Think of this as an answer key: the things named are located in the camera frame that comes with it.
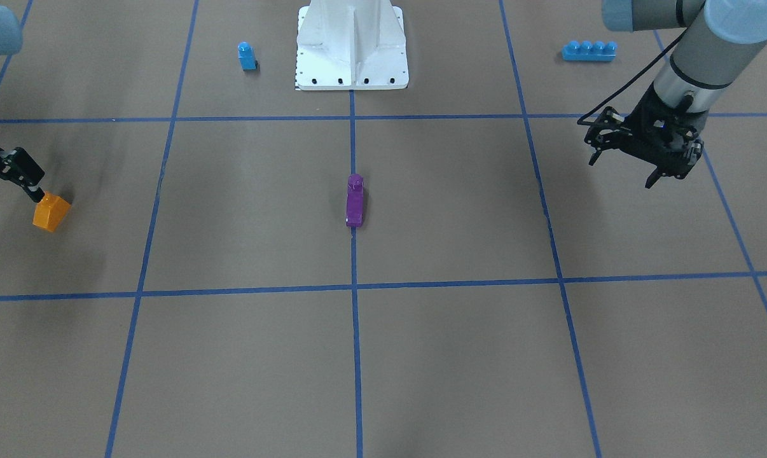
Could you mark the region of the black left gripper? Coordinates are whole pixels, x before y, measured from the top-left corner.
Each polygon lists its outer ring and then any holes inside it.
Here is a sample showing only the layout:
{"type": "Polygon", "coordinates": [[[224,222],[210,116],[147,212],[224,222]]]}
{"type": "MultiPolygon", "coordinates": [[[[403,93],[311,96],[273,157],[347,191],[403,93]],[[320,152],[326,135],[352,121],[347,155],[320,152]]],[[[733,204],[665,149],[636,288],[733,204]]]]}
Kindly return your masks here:
{"type": "Polygon", "coordinates": [[[663,177],[685,179],[703,151],[700,127],[705,113],[689,110],[695,98],[694,90],[686,90],[672,107],[661,101],[654,88],[648,88],[627,116],[610,106],[596,109],[595,121],[584,121],[588,128],[584,141],[594,150],[589,166],[596,164],[605,149],[617,149],[654,165],[646,189],[663,177]]]}

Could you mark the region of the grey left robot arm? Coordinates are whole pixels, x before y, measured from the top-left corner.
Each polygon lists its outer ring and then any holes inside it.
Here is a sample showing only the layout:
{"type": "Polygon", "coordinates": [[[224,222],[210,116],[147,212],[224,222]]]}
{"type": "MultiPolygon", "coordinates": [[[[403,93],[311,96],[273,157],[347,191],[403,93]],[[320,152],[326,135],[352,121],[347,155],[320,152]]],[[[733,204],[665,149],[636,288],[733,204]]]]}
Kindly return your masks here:
{"type": "Polygon", "coordinates": [[[646,188],[685,179],[705,153],[712,105],[767,45],[767,1],[604,1],[602,18],[611,31],[681,34],[656,57],[667,61],[630,114],[603,101],[578,119],[590,165],[618,150],[654,166],[646,188]]]}

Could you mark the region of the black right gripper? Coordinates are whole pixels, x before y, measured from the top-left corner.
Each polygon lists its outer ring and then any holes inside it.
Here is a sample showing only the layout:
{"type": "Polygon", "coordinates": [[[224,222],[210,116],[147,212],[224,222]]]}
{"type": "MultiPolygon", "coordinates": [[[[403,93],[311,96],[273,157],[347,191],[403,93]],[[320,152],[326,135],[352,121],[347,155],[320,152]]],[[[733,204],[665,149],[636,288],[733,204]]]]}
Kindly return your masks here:
{"type": "Polygon", "coordinates": [[[6,150],[0,147],[0,179],[22,188],[36,204],[45,197],[45,191],[39,185],[44,176],[43,168],[25,148],[6,150]]]}

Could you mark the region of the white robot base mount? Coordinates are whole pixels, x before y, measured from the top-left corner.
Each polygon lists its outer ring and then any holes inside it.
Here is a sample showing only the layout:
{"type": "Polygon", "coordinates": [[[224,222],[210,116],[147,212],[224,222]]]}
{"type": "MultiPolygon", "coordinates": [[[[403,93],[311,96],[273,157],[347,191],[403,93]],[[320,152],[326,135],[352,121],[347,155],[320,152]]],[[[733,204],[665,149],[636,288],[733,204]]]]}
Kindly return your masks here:
{"type": "Polygon", "coordinates": [[[409,86],[406,27],[398,6],[389,1],[311,1],[297,18],[297,90],[409,86]]]}

